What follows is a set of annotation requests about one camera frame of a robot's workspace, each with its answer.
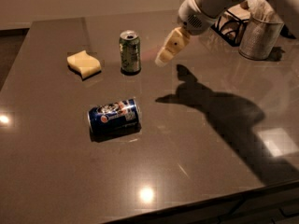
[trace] gray tabletop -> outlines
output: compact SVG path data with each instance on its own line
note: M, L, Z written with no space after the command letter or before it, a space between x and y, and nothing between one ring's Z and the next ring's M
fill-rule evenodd
M298 41L254 62L209 30L158 67L176 13L33 23L0 92L1 223L102 223L299 177ZM136 76L121 73L128 29ZM103 70L82 81L66 57L84 49ZM140 132L90 134L87 111L133 97Z

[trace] beige wall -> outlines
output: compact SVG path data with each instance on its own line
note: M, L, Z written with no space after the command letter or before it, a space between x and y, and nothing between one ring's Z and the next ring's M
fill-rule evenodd
M182 0L0 0L0 30L32 21L178 9Z

